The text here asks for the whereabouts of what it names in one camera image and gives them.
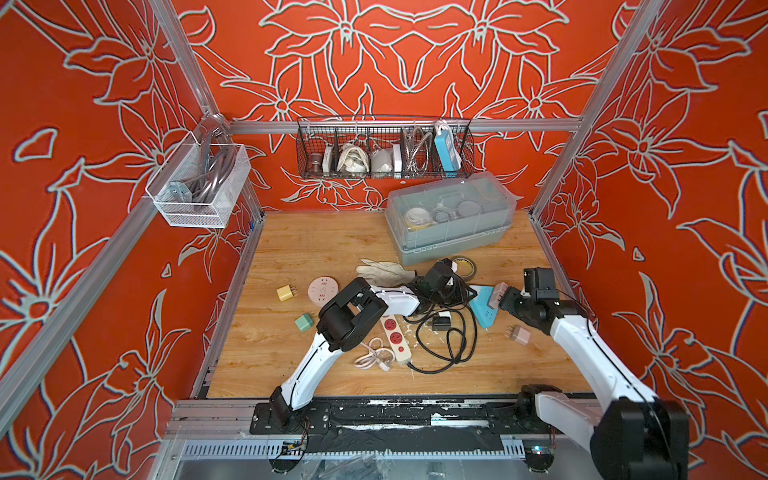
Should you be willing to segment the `black charger plug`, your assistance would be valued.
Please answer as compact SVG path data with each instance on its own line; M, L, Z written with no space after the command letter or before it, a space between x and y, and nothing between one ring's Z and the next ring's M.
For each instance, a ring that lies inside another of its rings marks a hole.
M430 328L433 331L448 331L452 328L452 319L451 315L448 314L447 316L443 315L437 315L434 316L430 321Z

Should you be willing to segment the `white power strip red sockets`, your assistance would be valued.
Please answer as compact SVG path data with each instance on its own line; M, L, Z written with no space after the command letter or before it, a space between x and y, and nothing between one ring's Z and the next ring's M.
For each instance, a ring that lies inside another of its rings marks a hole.
M387 342L393 351L395 360L401 365L406 365L412 359L412 352L397 318L395 316L385 316L380 319L380 323L386 334Z

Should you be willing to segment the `round pink socket hub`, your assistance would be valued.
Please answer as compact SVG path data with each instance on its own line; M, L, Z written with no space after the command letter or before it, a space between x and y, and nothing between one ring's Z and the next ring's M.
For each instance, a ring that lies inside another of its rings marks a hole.
M330 276L315 278L308 286L307 295L317 307L323 307L339 292L337 281Z

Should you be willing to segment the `small green plug adapter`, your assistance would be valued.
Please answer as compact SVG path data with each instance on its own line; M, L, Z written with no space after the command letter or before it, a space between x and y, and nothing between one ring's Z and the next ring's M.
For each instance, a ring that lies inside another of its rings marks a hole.
M309 313L303 313L294 321L294 324L300 332L306 332L314 326L314 320Z

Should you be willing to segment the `yellow plug adapter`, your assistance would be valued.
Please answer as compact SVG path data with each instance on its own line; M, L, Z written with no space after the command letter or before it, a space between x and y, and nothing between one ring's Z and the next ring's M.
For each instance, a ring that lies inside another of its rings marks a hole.
M281 302L285 302L296 296L296 289L293 286L286 284L277 288L276 294Z

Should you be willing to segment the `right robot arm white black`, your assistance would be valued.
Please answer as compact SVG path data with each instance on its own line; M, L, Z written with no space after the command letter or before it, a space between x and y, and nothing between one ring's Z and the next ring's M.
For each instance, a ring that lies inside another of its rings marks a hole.
M587 309L556 287L549 268L528 268L524 286L496 287L505 311L550 336L576 365L599 406L589 409L554 390L533 395L536 417L586 450L604 479L685 479L689 420L661 399L599 336Z

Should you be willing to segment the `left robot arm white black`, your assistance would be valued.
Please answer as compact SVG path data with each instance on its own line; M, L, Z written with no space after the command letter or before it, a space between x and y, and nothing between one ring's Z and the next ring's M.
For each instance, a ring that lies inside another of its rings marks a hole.
M281 425L306 407L341 354L356 348L385 316L410 316L447 300L459 282L418 278L401 287L380 287L359 277L320 310L312 343L294 372L269 397Z

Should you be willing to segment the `blue triangular power strip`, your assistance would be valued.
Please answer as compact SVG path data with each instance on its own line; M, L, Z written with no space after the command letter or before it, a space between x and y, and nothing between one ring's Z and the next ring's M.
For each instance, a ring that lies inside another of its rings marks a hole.
M470 285L476 296L469 302L479 326L489 329L495 323L498 310L489 305L494 288L491 286Z

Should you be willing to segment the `roll of brown tape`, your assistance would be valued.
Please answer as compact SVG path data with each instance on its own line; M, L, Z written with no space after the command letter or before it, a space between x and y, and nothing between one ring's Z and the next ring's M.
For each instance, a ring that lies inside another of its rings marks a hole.
M453 271L464 281L471 281L477 274L477 265L470 258L456 256L451 259Z

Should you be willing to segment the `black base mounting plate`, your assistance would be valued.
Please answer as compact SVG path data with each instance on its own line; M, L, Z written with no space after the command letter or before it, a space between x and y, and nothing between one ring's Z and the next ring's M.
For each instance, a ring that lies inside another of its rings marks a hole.
M253 435L321 435L333 429L473 428L492 434L543 434L557 430L540 420L518 396L316 397L285 422L270 404L258 403L251 415Z

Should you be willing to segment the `translucent grey storage box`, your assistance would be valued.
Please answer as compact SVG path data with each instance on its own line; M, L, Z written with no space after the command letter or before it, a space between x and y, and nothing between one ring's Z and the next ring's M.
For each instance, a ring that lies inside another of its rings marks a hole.
M500 241L517 201L483 172L393 191L385 215L400 263L409 266Z

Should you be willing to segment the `white work glove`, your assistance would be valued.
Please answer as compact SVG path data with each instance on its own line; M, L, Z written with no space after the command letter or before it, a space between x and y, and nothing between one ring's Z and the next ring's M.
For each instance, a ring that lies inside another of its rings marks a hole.
M361 265L356 267L356 273L370 285L399 287L412 282L416 277L414 270L406 270L396 262L378 262L369 259L361 259L360 262Z

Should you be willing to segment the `blue power strip in basket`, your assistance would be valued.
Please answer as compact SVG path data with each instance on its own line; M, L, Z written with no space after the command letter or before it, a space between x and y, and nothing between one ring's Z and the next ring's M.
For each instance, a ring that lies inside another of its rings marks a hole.
M461 156L454 144L453 130L444 120L434 124L434 145L445 176L457 177L461 169Z

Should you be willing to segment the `clear plastic wall bin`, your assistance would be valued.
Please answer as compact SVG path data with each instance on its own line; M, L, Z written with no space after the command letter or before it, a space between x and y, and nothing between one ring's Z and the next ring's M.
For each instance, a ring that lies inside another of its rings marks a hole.
M250 171L245 146L189 133L174 153L145 187L158 212L172 227L226 227Z

